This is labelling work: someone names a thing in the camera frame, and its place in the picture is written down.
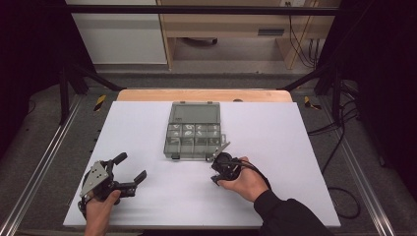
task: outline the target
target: black sleeve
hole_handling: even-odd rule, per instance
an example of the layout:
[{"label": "black sleeve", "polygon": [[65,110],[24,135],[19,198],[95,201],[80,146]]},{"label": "black sleeve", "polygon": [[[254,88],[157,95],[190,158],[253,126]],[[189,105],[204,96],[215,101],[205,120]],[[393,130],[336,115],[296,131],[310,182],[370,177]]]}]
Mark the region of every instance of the black sleeve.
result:
[{"label": "black sleeve", "polygon": [[254,208],[264,221],[262,236],[332,235],[306,206],[293,199],[283,201],[271,190],[255,200]]}]

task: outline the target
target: white cabinet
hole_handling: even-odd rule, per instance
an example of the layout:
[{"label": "white cabinet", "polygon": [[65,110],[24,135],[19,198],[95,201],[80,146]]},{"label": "white cabinet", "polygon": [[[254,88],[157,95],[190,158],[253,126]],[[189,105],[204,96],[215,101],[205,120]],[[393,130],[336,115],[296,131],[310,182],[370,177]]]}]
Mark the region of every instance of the white cabinet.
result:
[{"label": "white cabinet", "polygon": [[[66,0],[67,4],[155,5],[154,0]],[[73,14],[94,64],[166,64],[157,14]]]}]

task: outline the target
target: hand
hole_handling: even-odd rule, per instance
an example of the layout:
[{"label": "hand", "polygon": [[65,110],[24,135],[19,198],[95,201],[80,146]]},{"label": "hand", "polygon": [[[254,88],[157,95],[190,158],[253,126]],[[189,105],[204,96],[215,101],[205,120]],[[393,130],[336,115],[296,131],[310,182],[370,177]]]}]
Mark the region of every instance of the hand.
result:
[{"label": "hand", "polygon": [[[249,162],[248,157],[240,158]],[[249,202],[254,202],[258,196],[268,190],[264,179],[254,170],[242,166],[239,177],[233,181],[219,180],[217,184],[224,189],[234,191]]]},{"label": "hand", "polygon": [[104,202],[91,199],[87,203],[87,226],[85,235],[102,236],[107,232],[110,212],[119,199],[120,191],[113,191]]}]

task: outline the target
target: white table surface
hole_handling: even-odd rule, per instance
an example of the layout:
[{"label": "white table surface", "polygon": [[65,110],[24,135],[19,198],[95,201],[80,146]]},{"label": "white table surface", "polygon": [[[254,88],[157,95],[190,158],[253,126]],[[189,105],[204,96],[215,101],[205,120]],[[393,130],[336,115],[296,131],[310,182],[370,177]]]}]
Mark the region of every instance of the white table surface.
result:
[{"label": "white table surface", "polygon": [[[97,160],[127,152],[114,167],[114,180],[132,182],[144,169],[148,178],[136,196],[113,208],[110,225],[137,228],[254,228],[262,225],[253,204],[217,187],[203,160],[173,161],[163,154],[172,102],[113,102],[86,173]],[[306,205],[324,225],[340,226],[328,189],[293,102],[220,102],[221,129],[233,156],[248,156],[283,200]],[[79,212],[82,182],[64,221],[83,227]]]}]

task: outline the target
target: gray plastic organizer box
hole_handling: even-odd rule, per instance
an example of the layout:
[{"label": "gray plastic organizer box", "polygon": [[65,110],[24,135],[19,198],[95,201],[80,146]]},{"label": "gray plastic organizer box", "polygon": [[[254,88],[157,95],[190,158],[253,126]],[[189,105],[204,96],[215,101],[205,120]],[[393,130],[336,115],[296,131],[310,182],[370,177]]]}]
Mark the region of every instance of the gray plastic organizer box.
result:
[{"label": "gray plastic organizer box", "polygon": [[172,159],[208,159],[221,146],[220,103],[173,102],[163,153]]}]

